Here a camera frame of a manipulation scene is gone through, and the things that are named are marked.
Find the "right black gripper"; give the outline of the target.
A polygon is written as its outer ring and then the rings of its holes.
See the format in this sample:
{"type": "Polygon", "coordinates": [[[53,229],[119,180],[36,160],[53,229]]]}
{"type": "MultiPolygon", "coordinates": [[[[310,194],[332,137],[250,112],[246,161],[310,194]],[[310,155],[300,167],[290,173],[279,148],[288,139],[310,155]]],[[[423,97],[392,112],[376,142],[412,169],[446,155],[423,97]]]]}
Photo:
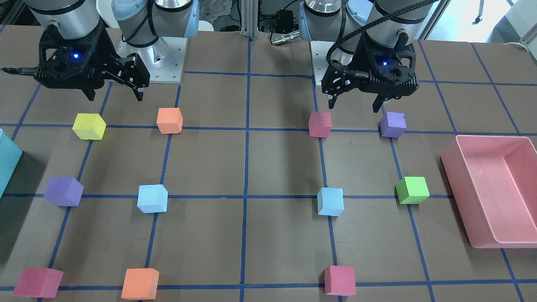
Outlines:
{"type": "Polygon", "coordinates": [[[35,80],[47,88],[79,89],[94,101],[104,80],[128,86],[138,101],[149,86],[150,73],[139,54],[120,57],[103,21],[86,36],[65,39],[50,23],[39,41],[39,63],[35,80]]]}

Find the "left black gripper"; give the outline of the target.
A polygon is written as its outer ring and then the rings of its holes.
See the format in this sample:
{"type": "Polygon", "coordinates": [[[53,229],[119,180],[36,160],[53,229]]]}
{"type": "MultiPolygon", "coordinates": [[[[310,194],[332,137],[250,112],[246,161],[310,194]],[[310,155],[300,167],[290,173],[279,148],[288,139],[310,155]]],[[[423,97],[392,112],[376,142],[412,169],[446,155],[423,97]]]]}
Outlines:
{"type": "Polygon", "coordinates": [[[378,113],[384,102],[410,96],[420,87],[415,73],[416,54],[407,32],[396,35],[394,47],[385,47],[363,33],[355,55],[352,67],[328,64],[321,90],[327,95],[329,109],[334,108],[340,94],[357,88],[378,94],[373,102],[373,111],[378,113]],[[361,79],[361,71],[369,77],[361,79]]]}

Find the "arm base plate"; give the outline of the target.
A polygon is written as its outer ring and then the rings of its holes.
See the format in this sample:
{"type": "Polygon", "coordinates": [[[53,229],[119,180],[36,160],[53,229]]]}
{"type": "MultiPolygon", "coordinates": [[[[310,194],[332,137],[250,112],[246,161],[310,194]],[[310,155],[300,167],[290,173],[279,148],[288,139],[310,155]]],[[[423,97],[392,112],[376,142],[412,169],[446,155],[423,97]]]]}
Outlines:
{"type": "MultiPolygon", "coordinates": [[[[324,74],[328,68],[328,63],[326,61],[326,55],[329,48],[334,44],[334,42],[325,42],[325,41],[311,41],[310,42],[310,52],[311,52],[311,63],[314,71],[315,86],[317,88],[321,87],[321,81],[324,77],[324,74]]],[[[335,50],[332,54],[332,59],[336,59],[339,62],[347,65],[351,62],[353,58],[353,53],[347,54],[342,50],[335,50]]]]}
{"type": "Polygon", "coordinates": [[[117,53],[121,57],[138,53],[150,74],[150,83],[180,84],[185,63],[188,38],[161,37],[145,48],[136,48],[119,42],[117,53]]]}

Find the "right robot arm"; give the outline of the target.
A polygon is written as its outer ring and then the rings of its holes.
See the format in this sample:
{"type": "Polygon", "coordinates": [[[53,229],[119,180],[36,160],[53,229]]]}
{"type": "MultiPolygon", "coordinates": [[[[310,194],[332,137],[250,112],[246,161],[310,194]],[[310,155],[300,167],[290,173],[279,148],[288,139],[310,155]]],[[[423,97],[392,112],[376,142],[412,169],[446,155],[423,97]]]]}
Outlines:
{"type": "Polygon", "coordinates": [[[44,27],[39,63],[5,68],[89,101],[113,81],[138,101],[151,83],[182,80],[186,44],[199,31],[197,0],[27,0],[44,27]]]}

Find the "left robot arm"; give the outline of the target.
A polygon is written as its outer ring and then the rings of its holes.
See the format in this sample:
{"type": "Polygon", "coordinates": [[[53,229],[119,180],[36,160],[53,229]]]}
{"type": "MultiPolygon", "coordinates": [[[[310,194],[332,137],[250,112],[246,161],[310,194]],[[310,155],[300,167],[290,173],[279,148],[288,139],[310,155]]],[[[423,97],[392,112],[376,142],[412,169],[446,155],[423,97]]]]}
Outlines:
{"type": "Polygon", "coordinates": [[[432,0],[305,0],[300,4],[303,40],[330,42],[321,90],[334,108],[352,90],[376,94],[372,110],[419,88],[413,41],[432,0]]]}

